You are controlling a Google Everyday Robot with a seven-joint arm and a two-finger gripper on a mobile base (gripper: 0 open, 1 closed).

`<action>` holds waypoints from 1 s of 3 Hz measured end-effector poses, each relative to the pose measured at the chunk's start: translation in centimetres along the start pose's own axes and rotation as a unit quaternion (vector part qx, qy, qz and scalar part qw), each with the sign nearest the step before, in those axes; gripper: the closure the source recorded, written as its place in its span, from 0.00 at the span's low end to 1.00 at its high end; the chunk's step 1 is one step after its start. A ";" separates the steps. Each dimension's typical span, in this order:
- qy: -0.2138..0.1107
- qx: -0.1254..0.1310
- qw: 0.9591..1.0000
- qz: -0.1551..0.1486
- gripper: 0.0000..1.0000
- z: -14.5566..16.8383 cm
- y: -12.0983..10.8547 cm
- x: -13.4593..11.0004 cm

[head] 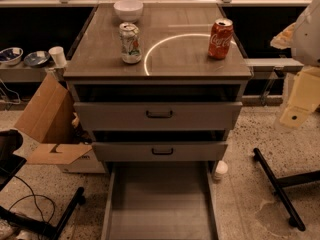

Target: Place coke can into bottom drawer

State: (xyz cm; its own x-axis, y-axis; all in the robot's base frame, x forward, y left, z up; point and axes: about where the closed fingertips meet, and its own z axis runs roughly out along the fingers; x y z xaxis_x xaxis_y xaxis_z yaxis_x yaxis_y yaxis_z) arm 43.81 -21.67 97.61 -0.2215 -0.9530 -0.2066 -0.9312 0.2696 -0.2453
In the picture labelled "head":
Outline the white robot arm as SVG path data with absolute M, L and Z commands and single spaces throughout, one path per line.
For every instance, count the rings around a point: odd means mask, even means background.
M 278 117 L 280 125 L 297 129 L 320 105 L 320 0 L 313 0 L 270 45 L 290 48 L 292 58 L 303 64 Z

